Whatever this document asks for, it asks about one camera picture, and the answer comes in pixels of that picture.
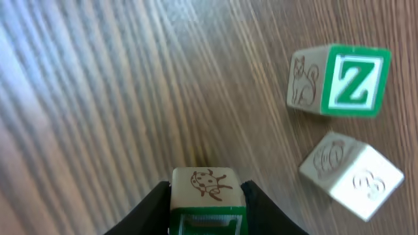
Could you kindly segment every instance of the block with cat drawing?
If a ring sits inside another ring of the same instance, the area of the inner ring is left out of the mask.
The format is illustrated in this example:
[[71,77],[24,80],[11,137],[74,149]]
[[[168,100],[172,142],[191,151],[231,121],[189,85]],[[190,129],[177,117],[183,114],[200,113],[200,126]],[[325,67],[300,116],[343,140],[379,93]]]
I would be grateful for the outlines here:
[[248,234],[245,196],[234,170],[174,169],[170,234]]
[[330,44],[292,56],[287,105],[328,116],[374,117],[382,105],[390,51]]
[[299,172],[364,221],[404,179],[399,169],[368,144],[333,132],[313,149]]

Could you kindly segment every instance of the wooden block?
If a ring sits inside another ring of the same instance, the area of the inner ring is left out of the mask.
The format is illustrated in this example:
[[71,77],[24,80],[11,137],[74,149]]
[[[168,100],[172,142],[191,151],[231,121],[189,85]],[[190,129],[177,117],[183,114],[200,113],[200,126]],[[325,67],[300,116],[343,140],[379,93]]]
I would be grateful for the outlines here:
[[232,169],[174,169],[170,234],[248,234],[245,196]]
[[287,105],[321,115],[374,117],[385,92],[391,52],[330,44],[292,56]]
[[399,169],[368,144],[332,132],[320,141],[299,171],[364,221],[404,179]]

